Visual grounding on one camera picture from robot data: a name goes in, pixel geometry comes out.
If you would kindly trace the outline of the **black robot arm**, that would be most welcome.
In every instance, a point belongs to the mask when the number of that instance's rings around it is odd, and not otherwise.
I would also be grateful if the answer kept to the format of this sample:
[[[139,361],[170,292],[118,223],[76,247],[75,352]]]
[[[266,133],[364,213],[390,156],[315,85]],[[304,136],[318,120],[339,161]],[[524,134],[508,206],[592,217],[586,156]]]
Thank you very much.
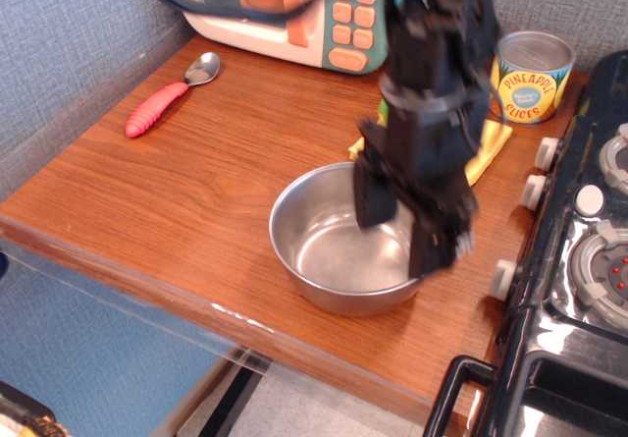
[[[408,275],[448,267],[469,245],[477,200],[465,174],[480,151],[499,37],[493,0],[385,0],[384,124],[364,122],[353,170],[357,223],[412,214]]]

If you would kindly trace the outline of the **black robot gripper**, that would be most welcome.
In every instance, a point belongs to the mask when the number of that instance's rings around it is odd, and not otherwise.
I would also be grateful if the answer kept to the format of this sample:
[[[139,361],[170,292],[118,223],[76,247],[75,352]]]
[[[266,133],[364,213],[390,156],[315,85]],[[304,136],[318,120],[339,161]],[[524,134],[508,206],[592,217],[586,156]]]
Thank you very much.
[[[475,246],[477,201],[465,175],[480,150],[490,97],[483,90],[403,101],[388,95],[388,126],[360,125],[353,171],[358,226],[393,219],[402,203],[413,215],[408,277],[448,268]]]

